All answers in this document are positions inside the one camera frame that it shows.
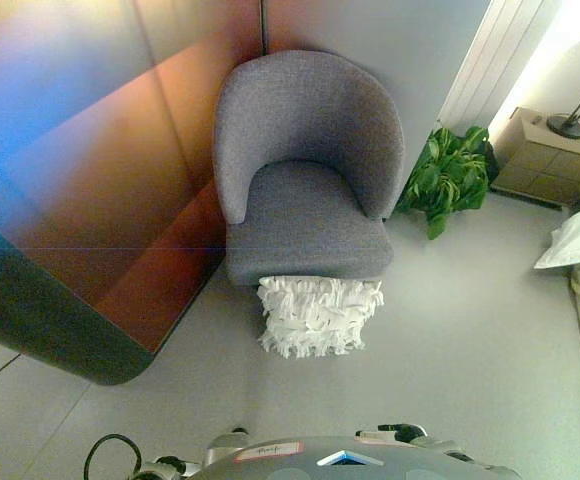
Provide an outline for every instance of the potted plant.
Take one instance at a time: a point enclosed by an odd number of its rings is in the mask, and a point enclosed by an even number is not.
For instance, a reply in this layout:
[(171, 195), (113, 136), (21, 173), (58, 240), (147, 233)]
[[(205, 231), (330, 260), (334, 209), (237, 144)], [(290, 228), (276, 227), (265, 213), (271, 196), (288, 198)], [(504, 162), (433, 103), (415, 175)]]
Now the potted plant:
[(447, 128), (430, 133), (397, 202), (400, 212), (425, 212), (430, 240), (443, 233), (450, 213), (481, 208), (494, 165), (488, 137), (481, 127), (470, 127), (463, 137)]

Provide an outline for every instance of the lamp base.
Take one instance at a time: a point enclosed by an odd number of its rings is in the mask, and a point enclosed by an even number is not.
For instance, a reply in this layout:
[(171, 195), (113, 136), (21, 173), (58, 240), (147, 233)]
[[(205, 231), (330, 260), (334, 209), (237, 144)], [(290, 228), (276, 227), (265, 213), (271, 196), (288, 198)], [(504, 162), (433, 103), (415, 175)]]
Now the lamp base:
[(580, 123), (576, 120), (568, 122), (565, 115), (552, 115), (548, 117), (546, 124), (554, 133), (566, 138), (580, 138)]

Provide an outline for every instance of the gray floor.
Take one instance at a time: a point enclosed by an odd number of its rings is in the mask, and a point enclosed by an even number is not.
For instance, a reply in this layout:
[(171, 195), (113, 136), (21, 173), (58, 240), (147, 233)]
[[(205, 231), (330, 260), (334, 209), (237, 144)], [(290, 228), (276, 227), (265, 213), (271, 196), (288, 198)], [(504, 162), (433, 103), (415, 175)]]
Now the gray floor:
[[(263, 352), (254, 290), (231, 286), (221, 267), (156, 361), (125, 385), (20, 359), (0, 376), (0, 478), (81, 478), (90, 446), (109, 432), (129, 435), (147, 458), (198, 460), (236, 425), (256, 441), (407, 421), (524, 479), (580, 479), (573, 300), (565, 270), (531, 268), (561, 221), (494, 194), (433, 242), (420, 217), (393, 216), (386, 305), (364, 328), (366, 350), (349, 356)], [(10, 355), (0, 347), (0, 364)], [(123, 478), (132, 462), (110, 442), (91, 478)]]

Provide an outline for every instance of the nightstand drawer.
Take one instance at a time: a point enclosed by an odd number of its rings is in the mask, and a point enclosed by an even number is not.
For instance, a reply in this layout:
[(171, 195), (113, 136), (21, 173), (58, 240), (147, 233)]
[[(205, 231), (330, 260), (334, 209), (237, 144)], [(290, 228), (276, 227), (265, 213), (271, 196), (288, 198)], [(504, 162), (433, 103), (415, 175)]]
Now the nightstand drawer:
[(545, 173), (580, 183), (580, 155), (561, 151), (545, 169)]
[(515, 167), (542, 172), (560, 153), (560, 150), (538, 143), (526, 142), (510, 159)]
[(580, 198), (580, 183), (566, 178), (540, 174), (526, 189), (529, 195), (563, 205), (572, 205)]
[(516, 167), (508, 163), (492, 182), (492, 186), (506, 190), (526, 190), (539, 172), (528, 170), (527, 168)]

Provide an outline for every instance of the armchair seat cushion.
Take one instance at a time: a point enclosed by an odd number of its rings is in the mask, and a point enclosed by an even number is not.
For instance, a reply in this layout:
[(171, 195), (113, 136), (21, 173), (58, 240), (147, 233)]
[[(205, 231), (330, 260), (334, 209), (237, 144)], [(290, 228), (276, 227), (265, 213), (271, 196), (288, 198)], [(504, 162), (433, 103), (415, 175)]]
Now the armchair seat cushion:
[(369, 278), (391, 260), (382, 221), (366, 217), (336, 170), (311, 161), (259, 169), (245, 221), (227, 228), (228, 275), (238, 285), (271, 275)]

